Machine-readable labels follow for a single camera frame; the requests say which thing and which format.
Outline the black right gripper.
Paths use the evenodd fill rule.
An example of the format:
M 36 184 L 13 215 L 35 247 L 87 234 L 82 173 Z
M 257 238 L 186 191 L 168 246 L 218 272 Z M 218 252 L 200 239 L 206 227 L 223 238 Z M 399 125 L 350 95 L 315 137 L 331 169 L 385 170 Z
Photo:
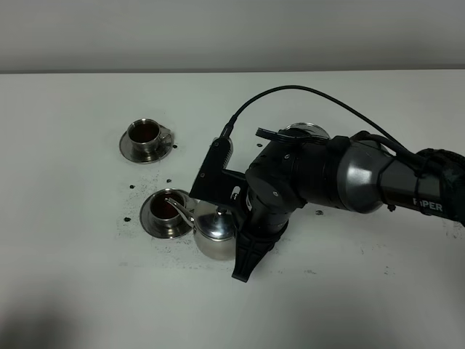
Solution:
M 249 218 L 236 237 L 232 277 L 246 283 L 280 240 L 284 225 L 306 204 L 329 205 L 324 183 L 327 140 L 269 142 L 246 170 Z

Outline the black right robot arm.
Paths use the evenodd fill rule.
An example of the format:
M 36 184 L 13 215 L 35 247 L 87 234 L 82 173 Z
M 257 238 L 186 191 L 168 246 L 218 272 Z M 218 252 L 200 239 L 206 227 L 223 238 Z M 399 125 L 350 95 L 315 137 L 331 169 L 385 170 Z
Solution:
M 464 221 L 464 157 L 431 148 L 396 149 L 361 132 L 316 143 L 270 142 L 246 171 L 246 219 L 236 236 L 232 275 L 247 281 L 307 204 L 361 214 L 381 206 Z

